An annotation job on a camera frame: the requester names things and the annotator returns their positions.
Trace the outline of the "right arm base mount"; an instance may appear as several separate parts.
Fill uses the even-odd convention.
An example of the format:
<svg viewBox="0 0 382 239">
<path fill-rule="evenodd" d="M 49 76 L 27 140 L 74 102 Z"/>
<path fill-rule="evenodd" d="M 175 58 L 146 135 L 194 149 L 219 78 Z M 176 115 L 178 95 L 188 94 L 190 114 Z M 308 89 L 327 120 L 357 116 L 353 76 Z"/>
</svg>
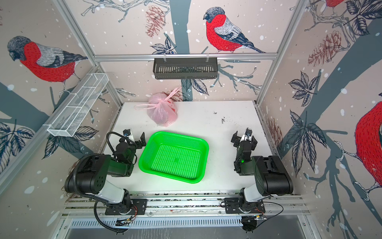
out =
<svg viewBox="0 0 382 239">
<path fill-rule="evenodd" d="M 238 197 L 228 197 L 220 203 L 226 214 L 264 214 L 265 208 L 261 202 L 246 202 Z"/>
</svg>

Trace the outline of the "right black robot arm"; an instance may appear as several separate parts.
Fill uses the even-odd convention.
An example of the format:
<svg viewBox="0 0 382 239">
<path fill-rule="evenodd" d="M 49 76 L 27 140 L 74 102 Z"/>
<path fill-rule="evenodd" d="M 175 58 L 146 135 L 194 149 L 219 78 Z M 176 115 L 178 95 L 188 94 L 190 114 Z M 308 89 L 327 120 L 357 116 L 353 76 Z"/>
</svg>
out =
<svg viewBox="0 0 382 239">
<path fill-rule="evenodd" d="M 235 132 L 231 143 L 237 149 L 233 162 L 234 171 L 240 176 L 254 176 L 255 183 L 242 188 L 238 196 L 238 204 L 252 206 L 266 197 L 277 195 L 290 195 L 293 193 L 292 180 L 277 155 L 252 156 L 258 142 L 247 128 L 243 136 Z"/>
</svg>

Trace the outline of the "green plastic basket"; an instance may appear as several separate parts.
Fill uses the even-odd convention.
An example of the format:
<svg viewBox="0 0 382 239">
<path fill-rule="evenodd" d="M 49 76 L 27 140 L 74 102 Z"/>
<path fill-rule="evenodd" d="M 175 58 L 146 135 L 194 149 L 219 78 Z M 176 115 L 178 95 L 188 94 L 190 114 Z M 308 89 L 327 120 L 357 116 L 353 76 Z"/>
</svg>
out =
<svg viewBox="0 0 382 239">
<path fill-rule="evenodd" d="M 141 171 L 190 184 L 206 171 L 210 146 L 201 138 L 172 132 L 152 134 L 138 163 Z"/>
</svg>

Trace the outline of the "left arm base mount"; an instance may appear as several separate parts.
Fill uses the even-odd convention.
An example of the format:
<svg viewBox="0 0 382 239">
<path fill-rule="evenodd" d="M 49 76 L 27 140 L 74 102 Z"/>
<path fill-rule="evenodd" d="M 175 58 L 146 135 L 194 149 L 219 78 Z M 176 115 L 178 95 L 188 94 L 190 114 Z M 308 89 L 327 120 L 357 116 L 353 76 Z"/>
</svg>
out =
<svg viewBox="0 0 382 239">
<path fill-rule="evenodd" d="M 107 204 L 105 215 L 124 216 L 124 215 L 144 215 L 147 207 L 147 199 L 130 199 L 118 204 Z"/>
</svg>

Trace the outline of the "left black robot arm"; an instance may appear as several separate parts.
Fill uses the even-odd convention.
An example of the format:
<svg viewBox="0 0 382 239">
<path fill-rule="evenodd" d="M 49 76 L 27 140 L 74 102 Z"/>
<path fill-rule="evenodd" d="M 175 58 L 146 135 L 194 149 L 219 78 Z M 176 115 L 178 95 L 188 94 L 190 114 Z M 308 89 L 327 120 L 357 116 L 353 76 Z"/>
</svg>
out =
<svg viewBox="0 0 382 239">
<path fill-rule="evenodd" d="M 111 154 L 93 153 L 82 157 L 65 181 L 64 189 L 81 197 L 103 202 L 109 207 L 130 210 L 129 192 L 107 181 L 107 176 L 129 177 L 138 161 L 136 151 L 147 145 L 145 133 L 134 140 L 130 129 L 122 134 L 110 131 L 106 143 Z"/>
</svg>

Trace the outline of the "pink plastic bag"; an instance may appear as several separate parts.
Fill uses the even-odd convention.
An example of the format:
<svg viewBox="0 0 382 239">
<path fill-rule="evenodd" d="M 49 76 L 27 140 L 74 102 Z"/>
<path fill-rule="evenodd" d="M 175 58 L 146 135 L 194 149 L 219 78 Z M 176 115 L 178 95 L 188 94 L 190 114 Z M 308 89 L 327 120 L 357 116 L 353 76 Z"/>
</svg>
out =
<svg viewBox="0 0 382 239">
<path fill-rule="evenodd" d="M 146 110 L 149 118 L 158 126 L 168 127 L 178 118 L 178 110 L 171 99 L 182 87 L 177 87 L 168 95 L 165 93 L 157 93 L 149 97 L 147 103 L 137 104 L 134 106 L 136 110 Z"/>
</svg>

